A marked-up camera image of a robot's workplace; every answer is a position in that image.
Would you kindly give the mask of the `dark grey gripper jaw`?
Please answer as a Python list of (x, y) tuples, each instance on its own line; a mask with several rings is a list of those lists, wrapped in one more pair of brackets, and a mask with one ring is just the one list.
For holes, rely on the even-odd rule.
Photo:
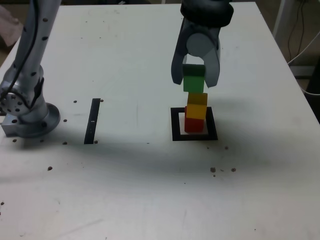
[(180, 85), (183, 80), (183, 62), (185, 56), (188, 54), (187, 40), (190, 36), (190, 25), (183, 23), (178, 35), (172, 63), (171, 63), (171, 77), (172, 81)]

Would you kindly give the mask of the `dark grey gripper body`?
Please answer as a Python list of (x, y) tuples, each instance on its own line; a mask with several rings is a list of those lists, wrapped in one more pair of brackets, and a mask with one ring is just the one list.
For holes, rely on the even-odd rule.
[(212, 28), (212, 27), (198, 25), (187, 19), (183, 20), (183, 28), (190, 29), (192, 34), (205, 35), (213, 42), (216, 49), (220, 48), (220, 39), (219, 39), (220, 28)]

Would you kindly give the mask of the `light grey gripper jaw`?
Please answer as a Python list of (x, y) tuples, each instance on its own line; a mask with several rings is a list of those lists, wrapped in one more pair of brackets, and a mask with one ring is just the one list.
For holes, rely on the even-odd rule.
[(215, 87), (220, 76), (220, 40), (203, 33), (192, 34), (186, 43), (188, 54), (203, 60), (204, 80), (208, 88)]

